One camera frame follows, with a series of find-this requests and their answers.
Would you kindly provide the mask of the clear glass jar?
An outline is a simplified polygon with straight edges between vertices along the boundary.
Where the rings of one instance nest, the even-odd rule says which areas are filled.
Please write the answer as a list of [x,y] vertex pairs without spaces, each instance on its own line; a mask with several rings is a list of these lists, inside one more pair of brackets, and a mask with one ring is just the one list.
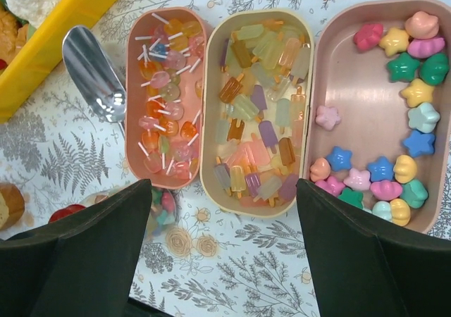
[[[113,187],[104,191],[93,193],[85,197],[80,204],[88,207],[97,204],[125,187]],[[176,219],[176,202],[172,192],[168,189],[153,187],[152,204],[150,214],[147,219],[147,226],[144,234],[144,241],[150,241],[172,226]]]

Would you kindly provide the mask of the red jar lid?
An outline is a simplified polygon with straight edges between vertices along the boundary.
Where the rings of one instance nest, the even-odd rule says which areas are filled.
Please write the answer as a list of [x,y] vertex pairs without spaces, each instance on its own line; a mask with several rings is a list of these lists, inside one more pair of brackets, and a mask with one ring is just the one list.
[[51,215],[51,217],[49,219],[49,223],[56,222],[62,218],[65,218],[69,215],[77,213],[78,211],[81,211],[83,209],[85,209],[85,206],[83,206],[81,204],[71,204],[63,209],[59,209],[59,210],[55,211]]

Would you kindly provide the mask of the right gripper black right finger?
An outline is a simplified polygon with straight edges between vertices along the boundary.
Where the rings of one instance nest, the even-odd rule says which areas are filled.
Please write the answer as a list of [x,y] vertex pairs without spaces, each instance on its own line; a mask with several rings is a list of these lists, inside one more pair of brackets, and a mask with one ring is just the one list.
[[449,316],[450,241],[399,227],[297,182],[321,316]]

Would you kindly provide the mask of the metal scoop spoon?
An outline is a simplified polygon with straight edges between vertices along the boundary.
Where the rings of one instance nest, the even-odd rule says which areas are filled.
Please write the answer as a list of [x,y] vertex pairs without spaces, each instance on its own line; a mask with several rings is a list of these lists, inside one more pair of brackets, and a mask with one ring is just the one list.
[[84,25],[72,27],[62,42],[66,70],[83,99],[100,119],[117,124],[125,134],[125,78]]

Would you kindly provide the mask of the tray of pale jelly candies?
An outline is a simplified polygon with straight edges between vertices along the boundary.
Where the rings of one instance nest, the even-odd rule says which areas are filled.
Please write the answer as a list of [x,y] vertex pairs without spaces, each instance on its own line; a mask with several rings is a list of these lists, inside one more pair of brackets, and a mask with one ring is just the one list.
[[214,29],[205,58],[204,190],[223,211],[280,216],[304,169],[312,33],[289,10],[239,12]]

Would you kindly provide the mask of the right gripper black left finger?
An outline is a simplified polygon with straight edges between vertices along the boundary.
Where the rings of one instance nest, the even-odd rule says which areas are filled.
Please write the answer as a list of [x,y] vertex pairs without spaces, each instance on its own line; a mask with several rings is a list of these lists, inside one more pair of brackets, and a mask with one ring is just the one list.
[[139,180],[1,241],[2,316],[122,316],[152,204]]

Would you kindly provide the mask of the tray of star candies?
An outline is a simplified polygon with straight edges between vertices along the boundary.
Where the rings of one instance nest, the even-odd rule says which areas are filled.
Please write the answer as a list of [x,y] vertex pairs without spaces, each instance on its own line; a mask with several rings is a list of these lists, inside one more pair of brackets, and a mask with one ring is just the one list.
[[450,37],[450,7],[437,0],[370,1],[349,7],[332,18],[316,43],[309,109],[305,120],[304,178],[311,164],[341,147],[363,168],[385,156],[394,161],[407,137],[407,105],[402,84],[391,82],[387,57],[379,49],[357,51],[352,38],[369,23],[401,25],[417,11],[438,17],[440,31]]

